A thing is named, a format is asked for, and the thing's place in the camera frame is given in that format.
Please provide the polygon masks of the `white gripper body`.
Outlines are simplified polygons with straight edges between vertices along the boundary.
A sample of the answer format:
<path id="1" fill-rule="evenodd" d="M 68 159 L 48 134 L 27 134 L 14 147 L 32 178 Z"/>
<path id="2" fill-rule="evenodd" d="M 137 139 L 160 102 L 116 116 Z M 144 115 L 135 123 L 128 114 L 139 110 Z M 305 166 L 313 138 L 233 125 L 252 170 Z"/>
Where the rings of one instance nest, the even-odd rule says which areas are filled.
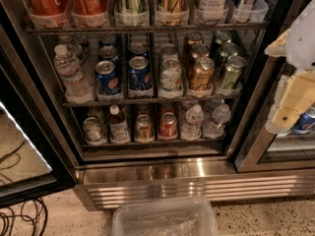
<path id="1" fill-rule="evenodd" d="M 315 69 L 315 0 L 291 24 L 285 54 L 286 62 L 297 69 Z"/>

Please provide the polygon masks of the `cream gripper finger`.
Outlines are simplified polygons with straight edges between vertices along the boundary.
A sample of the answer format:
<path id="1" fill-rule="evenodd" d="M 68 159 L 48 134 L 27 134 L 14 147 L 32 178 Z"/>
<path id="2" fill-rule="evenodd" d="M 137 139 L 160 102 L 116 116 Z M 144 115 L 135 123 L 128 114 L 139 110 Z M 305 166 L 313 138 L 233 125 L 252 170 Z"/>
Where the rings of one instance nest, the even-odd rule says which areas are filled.
<path id="1" fill-rule="evenodd" d="M 288 55 L 288 49 L 286 48 L 287 37 L 290 33 L 290 29 L 285 30 L 275 41 L 269 44 L 264 53 L 270 57 L 286 57 Z"/>
<path id="2" fill-rule="evenodd" d="M 315 73 L 297 72 L 292 76 L 282 75 L 270 109 L 266 130 L 271 134 L 287 132 L 315 102 Z"/>

